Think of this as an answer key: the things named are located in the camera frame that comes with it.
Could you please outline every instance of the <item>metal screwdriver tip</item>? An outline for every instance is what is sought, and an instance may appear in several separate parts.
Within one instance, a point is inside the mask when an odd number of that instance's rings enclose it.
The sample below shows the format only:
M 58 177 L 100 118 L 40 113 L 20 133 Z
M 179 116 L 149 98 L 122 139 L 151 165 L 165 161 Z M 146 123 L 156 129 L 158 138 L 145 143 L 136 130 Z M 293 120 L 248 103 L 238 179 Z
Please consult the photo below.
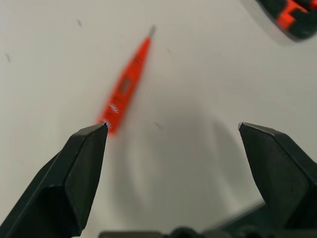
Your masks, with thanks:
M 157 27 L 155 25 L 153 25 L 150 29 L 150 33 L 149 33 L 149 37 L 152 38 L 152 36 L 154 35 L 155 31 L 156 31 Z

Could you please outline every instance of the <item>white table surface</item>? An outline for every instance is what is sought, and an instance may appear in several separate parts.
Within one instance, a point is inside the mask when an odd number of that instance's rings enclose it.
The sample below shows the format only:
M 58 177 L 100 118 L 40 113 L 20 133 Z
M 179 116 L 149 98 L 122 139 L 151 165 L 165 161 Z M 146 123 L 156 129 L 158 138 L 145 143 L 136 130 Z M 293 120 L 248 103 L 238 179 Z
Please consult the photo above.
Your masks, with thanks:
M 254 0 L 1 0 L 0 223 L 68 137 L 95 122 L 152 24 L 82 237 L 201 231 L 260 202 L 241 121 L 283 131 L 317 158 L 317 37 L 292 42 Z

